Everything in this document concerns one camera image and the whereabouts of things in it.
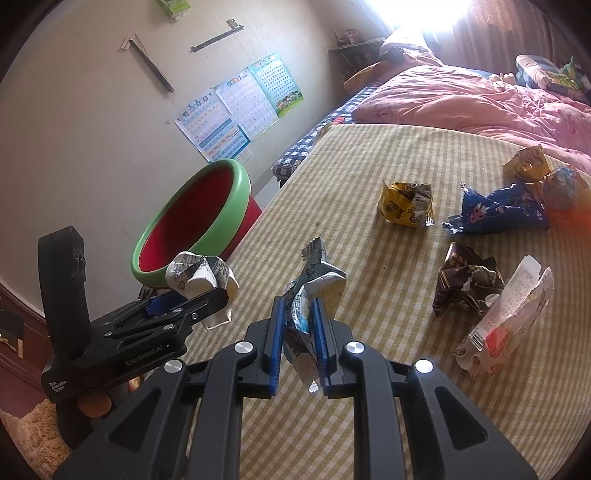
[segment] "blue snack wrapper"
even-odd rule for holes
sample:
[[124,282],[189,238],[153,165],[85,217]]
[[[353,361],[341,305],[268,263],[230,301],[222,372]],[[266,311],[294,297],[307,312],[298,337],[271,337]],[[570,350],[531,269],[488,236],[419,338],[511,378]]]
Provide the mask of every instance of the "blue snack wrapper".
[[541,206],[524,183],[514,183],[506,189],[495,190],[488,196],[462,185],[464,198],[462,214],[442,222],[451,234],[499,233],[522,226],[550,228],[544,207]]

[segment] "green bowl rim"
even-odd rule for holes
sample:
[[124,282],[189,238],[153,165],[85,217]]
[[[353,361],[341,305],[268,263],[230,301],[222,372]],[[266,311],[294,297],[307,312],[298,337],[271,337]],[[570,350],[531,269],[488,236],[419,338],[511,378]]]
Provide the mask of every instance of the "green bowl rim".
[[139,238],[134,253],[131,257],[131,270],[134,273],[134,277],[143,285],[152,288],[166,288],[166,269],[168,265],[161,267],[157,270],[143,271],[139,267],[139,255],[148,240],[148,237],[152,233],[152,230],[160,219],[168,212],[169,208],[173,203],[187,190],[195,181],[200,179],[206,174],[209,174],[216,168],[230,167],[232,169],[232,188],[226,199],[226,203],[222,207],[222,210],[218,214],[217,218],[213,221],[207,231],[202,235],[197,242],[189,248],[189,251],[199,255],[214,255],[219,256],[226,247],[230,244],[234,236],[236,235],[244,216],[246,209],[248,208],[248,202],[251,196],[251,181],[248,178],[245,168],[240,165],[236,160],[231,158],[224,158],[222,160],[216,160],[209,165],[203,167],[185,184],[177,190],[172,198],[164,205],[159,211],[158,215],[148,224],[144,233]]

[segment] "educational chart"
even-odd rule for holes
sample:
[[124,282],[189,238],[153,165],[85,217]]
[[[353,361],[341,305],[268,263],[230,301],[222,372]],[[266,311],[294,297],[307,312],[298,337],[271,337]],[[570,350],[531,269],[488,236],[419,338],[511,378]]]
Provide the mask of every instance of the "educational chart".
[[214,90],[251,141],[256,140],[279,118],[248,69],[220,83]]
[[259,60],[249,69],[255,75],[277,115],[284,116],[304,99],[300,88],[278,53]]
[[208,162],[235,158],[250,143],[213,89],[191,101],[174,122]]
[[281,56],[273,53],[191,101],[174,122],[208,162],[237,158],[303,99]]

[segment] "blue checkered sheet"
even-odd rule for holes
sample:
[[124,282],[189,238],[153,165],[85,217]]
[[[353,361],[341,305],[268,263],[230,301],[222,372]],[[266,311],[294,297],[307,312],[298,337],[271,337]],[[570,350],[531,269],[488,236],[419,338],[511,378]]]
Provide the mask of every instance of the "blue checkered sheet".
[[306,135],[297,140],[273,165],[273,175],[279,180],[287,180],[291,174],[296,171],[308,153],[312,150],[316,135],[320,129],[328,122],[336,124],[352,124],[351,113],[355,110],[361,102],[368,98],[381,85],[379,82],[374,82],[361,90],[357,95],[351,97],[347,103],[338,107],[334,112],[328,114],[324,120],[310,130]]

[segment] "plastic wrapper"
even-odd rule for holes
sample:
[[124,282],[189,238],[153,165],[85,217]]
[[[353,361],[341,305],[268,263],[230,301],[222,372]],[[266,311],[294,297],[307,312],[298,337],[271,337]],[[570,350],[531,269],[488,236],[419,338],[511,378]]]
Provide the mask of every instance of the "plastic wrapper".
[[437,276],[433,312],[439,318],[458,303],[482,318],[504,287],[494,257],[483,260],[470,247],[452,242]]
[[168,265],[165,276],[168,286],[188,300],[216,287],[225,288],[228,305],[203,319],[201,324],[211,330],[232,321],[232,305],[238,295],[238,282],[224,260],[180,252]]
[[310,387],[319,376],[310,328],[311,303],[316,297],[321,297],[328,317],[334,318],[345,290],[347,275],[328,262],[324,240],[319,237],[314,238],[301,254],[306,262],[304,269],[298,278],[287,284],[283,294],[283,352],[301,382]]
[[561,166],[527,187],[544,205],[551,225],[591,235],[590,185],[591,177],[586,173]]
[[550,173],[542,145],[519,150],[503,165],[503,173],[507,178],[515,178],[526,183],[542,180]]
[[544,208],[524,183],[514,183],[488,196],[462,185],[462,214],[442,222],[452,234],[498,233],[512,228],[535,226],[547,230],[550,224]]
[[391,223],[422,228],[434,224],[433,192],[428,183],[382,182],[378,211]]
[[540,318],[554,292],[552,271],[546,268],[540,277],[540,270],[535,258],[525,257],[500,298],[454,351],[472,378],[496,373]]

